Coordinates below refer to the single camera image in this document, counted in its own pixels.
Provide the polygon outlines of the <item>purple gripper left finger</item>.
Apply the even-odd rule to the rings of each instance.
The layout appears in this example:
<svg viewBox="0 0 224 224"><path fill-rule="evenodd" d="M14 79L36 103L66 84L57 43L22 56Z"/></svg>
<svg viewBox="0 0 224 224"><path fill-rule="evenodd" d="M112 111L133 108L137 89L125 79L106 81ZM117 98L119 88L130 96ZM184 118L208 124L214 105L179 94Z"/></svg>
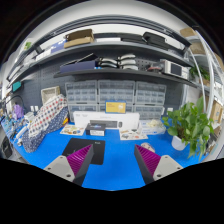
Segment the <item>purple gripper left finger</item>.
<svg viewBox="0 0 224 224"><path fill-rule="evenodd" d="M48 164L44 170L81 186L84 182L93 155L93 145L90 144L73 152L69 156L58 156Z"/></svg>

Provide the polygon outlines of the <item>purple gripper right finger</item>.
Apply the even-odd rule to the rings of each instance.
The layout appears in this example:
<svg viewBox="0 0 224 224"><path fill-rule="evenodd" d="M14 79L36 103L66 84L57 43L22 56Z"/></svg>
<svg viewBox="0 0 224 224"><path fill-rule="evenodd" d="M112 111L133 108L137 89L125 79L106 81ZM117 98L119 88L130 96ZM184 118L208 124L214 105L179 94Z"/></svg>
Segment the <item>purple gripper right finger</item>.
<svg viewBox="0 0 224 224"><path fill-rule="evenodd" d="M182 166L169 155L159 156L139 145L135 146L134 155L145 184L160 180L182 169Z"/></svg>

